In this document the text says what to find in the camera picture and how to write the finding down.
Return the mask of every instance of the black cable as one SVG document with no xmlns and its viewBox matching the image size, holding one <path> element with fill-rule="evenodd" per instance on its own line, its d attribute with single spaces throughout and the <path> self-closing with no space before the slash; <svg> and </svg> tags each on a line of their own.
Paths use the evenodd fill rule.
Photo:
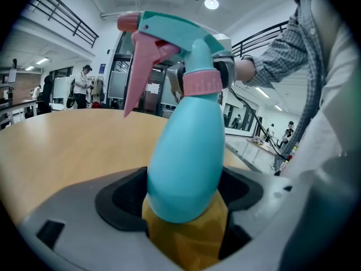
<svg viewBox="0 0 361 271">
<path fill-rule="evenodd" d="M 231 93 L 235 96 L 236 99 L 238 99 L 241 103 L 245 104 L 251 111 L 253 117 L 256 119 L 257 123 L 259 123 L 259 126 L 261 127 L 261 130 L 263 131 L 264 134 L 267 134 L 267 132 L 265 131 L 262 123 L 259 121 L 255 111 L 251 108 L 251 106 L 248 104 L 248 102 L 246 102 L 245 100 L 243 100 L 242 98 L 238 97 L 238 95 L 235 93 L 235 91 L 232 88 L 229 88 L 229 90 L 231 91 Z M 278 151 L 276 150 L 275 146 L 274 146 L 274 141 L 272 140 L 272 138 L 270 137 L 270 145 L 272 146 L 272 148 L 275 150 L 276 154 L 279 155 L 281 158 L 283 158 L 284 160 L 288 160 L 283 154 L 282 151 L 278 148 L 278 150 L 281 153 L 278 153 Z"/>
</svg>

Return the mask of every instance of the blue sign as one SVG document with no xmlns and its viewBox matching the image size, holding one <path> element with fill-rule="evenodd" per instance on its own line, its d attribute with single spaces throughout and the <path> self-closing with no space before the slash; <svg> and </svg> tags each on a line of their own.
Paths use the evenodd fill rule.
<svg viewBox="0 0 361 271">
<path fill-rule="evenodd" d="M 99 67 L 99 74 L 103 74 L 103 73 L 104 73 L 104 70 L 105 70 L 105 63 L 100 65 L 100 67 Z"/>
</svg>

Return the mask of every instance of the black metal railing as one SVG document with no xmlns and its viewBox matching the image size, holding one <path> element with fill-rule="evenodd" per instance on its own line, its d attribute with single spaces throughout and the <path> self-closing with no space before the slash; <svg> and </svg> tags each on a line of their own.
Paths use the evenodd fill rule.
<svg viewBox="0 0 361 271">
<path fill-rule="evenodd" d="M 40 11 L 62 26 L 68 28 L 73 36 L 77 35 L 93 48 L 95 40 L 99 37 L 61 0 L 30 0 L 27 9 Z"/>
<path fill-rule="evenodd" d="M 286 29 L 288 21 L 268 27 L 232 46 L 232 54 L 242 57 L 246 53 L 268 45 Z"/>
</svg>

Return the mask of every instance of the teal spray bottle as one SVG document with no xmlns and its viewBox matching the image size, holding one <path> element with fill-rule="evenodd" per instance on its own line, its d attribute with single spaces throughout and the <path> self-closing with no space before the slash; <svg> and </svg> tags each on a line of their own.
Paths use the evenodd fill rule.
<svg viewBox="0 0 361 271">
<path fill-rule="evenodd" d="M 175 54 L 184 59 L 185 97 L 154 149 L 147 187 L 149 204 L 158 217 L 173 223 L 191 221 L 207 208 L 222 173 L 224 122 L 217 102 L 222 81 L 212 55 L 224 48 L 198 25 L 158 12 L 120 16 L 118 28 L 134 32 L 125 116 L 140 98 L 153 65 Z"/>
</svg>

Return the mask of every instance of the black cap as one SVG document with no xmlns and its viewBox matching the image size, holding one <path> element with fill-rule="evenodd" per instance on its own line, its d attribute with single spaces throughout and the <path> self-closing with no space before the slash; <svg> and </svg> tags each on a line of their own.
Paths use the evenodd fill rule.
<svg viewBox="0 0 361 271">
<path fill-rule="evenodd" d="M 84 70 L 84 69 L 88 69 L 89 71 L 92 71 L 92 70 L 93 70 L 93 69 L 90 67 L 89 64 L 85 65 L 85 66 L 83 67 L 83 70 Z"/>
</svg>

